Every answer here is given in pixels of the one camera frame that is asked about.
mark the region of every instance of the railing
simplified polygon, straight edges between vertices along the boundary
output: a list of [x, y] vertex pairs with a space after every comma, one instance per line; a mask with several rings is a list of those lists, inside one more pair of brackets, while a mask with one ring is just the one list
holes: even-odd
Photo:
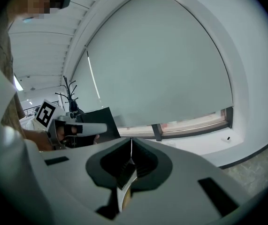
[[[58, 106], [58, 107], [60, 107], [59, 106], [59, 101], [55, 101], [55, 102], [52, 102], [54, 105], [56, 105], [56, 106]], [[23, 111], [24, 111], [24, 113], [25, 113], [25, 116], [26, 117], [30, 117], [30, 116], [33, 116], [34, 114], [35, 114], [35, 110], [36, 110], [36, 108], [37, 107], [40, 107], [41, 105], [39, 105], [39, 106], [35, 106], [35, 107], [30, 107], [30, 108], [28, 108], [28, 109], [24, 109]]]

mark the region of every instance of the black panel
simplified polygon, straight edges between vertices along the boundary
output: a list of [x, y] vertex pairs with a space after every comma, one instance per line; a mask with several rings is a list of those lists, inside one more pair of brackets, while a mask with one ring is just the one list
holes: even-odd
[[127, 165], [123, 168], [120, 176], [117, 178], [117, 186], [119, 189], [124, 189], [125, 185], [128, 183], [135, 170], [135, 165], [131, 162], [128, 162]]
[[105, 133], [100, 134], [99, 139], [97, 139], [96, 141], [97, 143], [104, 143], [114, 140], [116, 138], [120, 138], [119, 132], [117, 130], [115, 121], [113, 119], [109, 107], [78, 115], [77, 122], [105, 123], [107, 125], [107, 131]]
[[[92, 155], [86, 170], [97, 186], [109, 189], [118, 187], [117, 180], [122, 175], [130, 159], [130, 139]], [[132, 160], [135, 163], [138, 179], [131, 191], [147, 191], [158, 188], [171, 174], [172, 162], [162, 151], [142, 140], [132, 140]]]
[[238, 205], [213, 181], [212, 178], [202, 179], [198, 182], [223, 217], [238, 208]]
[[45, 160], [45, 163], [47, 166], [49, 166], [49, 165], [53, 165], [56, 163], [62, 163], [62, 162], [68, 161], [68, 160], [69, 160], [68, 157], [56, 157], [56, 158]]
[[229, 124], [229, 128], [233, 127], [233, 107], [226, 108], [226, 120]]

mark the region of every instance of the window frame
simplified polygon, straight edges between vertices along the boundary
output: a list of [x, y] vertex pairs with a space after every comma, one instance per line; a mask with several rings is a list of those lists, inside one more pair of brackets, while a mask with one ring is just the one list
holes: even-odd
[[133, 134], [123, 134], [121, 137], [137, 137], [144, 139], [156, 139], [157, 141], [162, 141], [163, 139], [171, 138], [182, 138], [189, 136], [196, 136], [206, 133], [211, 133], [218, 131], [224, 128], [232, 128], [233, 124], [233, 107], [228, 107], [222, 109], [222, 112], [225, 113], [225, 120], [219, 121], [213, 124], [204, 125], [201, 127], [183, 129], [178, 131], [168, 131], [163, 132], [160, 124], [152, 124], [153, 133], [133, 133]]

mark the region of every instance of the black slot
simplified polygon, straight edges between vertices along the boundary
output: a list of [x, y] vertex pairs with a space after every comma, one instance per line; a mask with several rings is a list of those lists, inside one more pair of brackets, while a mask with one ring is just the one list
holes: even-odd
[[56, 163], [62, 163], [62, 162], [68, 161], [68, 160], [69, 160], [68, 157], [56, 157], [56, 158], [45, 160], [45, 163], [47, 166], [49, 166], [49, 165], [54, 165]]
[[198, 180], [198, 182], [221, 216], [224, 217], [238, 208], [238, 205], [213, 181], [212, 178], [205, 178]]
[[123, 190], [124, 186], [128, 183], [135, 170], [135, 165], [131, 163], [127, 163], [127, 165], [123, 168], [123, 172], [117, 178], [117, 186], [121, 190]]
[[[123, 146], [104, 156], [100, 161], [101, 167], [117, 179], [119, 177], [125, 176], [123, 172], [126, 169], [129, 169], [126, 172], [126, 177], [129, 178], [132, 175], [133, 169], [135, 167], [137, 168], [138, 178], [142, 178], [155, 170], [158, 165], [157, 157], [152, 152], [143, 148], [139, 144], [136, 144], [134, 141], [132, 142], [132, 160], [134, 162], [134, 165], [129, 166], [128, 161], [131, 158], [130, 147], [131, 141], [128, 141]], [[123, 187], [123, 185], [125, 185], [124, 182], [120, 182], [120, 189]]]

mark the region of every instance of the window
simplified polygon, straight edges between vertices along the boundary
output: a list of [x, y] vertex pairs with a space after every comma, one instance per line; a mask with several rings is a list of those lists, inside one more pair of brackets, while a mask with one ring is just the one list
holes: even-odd
[[119, 127], [121, 137], [142, 137], [145, 139], [162, 139], [186, 137], [213, 132], [231, 127], [233, 108], [229, 107], [205, 116], [168, 123], [138, 127]]
[[154, 138], [152, 125], [138, 127], [118, 127], [121, 137], [143, 137], [148, 139]]

